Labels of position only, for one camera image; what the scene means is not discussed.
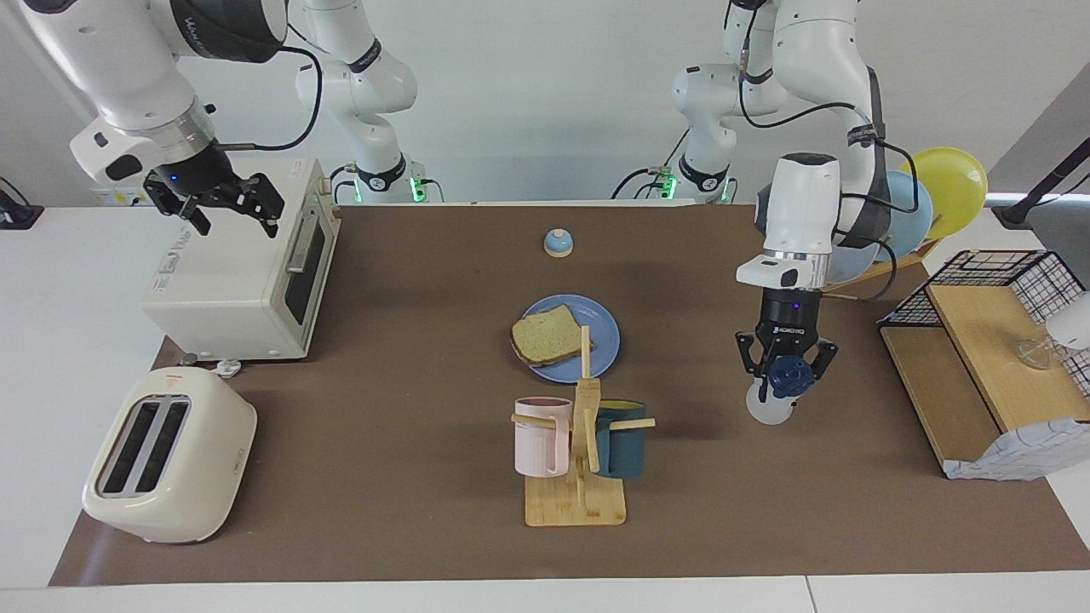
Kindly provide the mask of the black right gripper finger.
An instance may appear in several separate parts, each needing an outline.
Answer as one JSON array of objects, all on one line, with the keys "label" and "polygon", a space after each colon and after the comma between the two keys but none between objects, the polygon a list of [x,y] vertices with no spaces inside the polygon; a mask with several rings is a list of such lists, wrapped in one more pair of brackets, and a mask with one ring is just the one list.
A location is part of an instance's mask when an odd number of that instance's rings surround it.
[{"label": "black right gripper finger", "polygon": [[262,172],[249,179],[235,178],[226,183],[226,206],[238,214],[257,220],[265,235],[272,239],[278,233],[278,221],[284,209],[284,199],[277,187]]},{"label": "black right gripper finger", "polygon": [[164,216],[175,216],[187,221],[201,236],[208,236],[211,224],[198,207],[198,199],[179,199],[175,192],[166,185],[158,175],[148,175],[143,182],[145,193],[152,199],[153,206]]}]

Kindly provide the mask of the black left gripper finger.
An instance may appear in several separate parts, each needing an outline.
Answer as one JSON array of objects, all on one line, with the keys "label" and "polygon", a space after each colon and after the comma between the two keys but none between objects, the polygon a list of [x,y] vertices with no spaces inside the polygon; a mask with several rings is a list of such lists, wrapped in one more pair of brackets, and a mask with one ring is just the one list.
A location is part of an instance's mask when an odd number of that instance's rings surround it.
[{"label": "black left gripper finger", "polygon": [[829,339],[818,339],[812,346],[806,349],[806,356],[811,354],[809,361],[806,362],[806,373],[807,380],[810,383],[814,381],[820,381],[826,369],[832,364],[832,361],[838,353],[838,345],[829,341]]},{"label": "black left gripper finger", "polygon": [[770,330],[738,330],[737,346],[743,361],[746,372],[753,376],[758,387],[758,400],[768,400],[768,346],[772,342]]}]

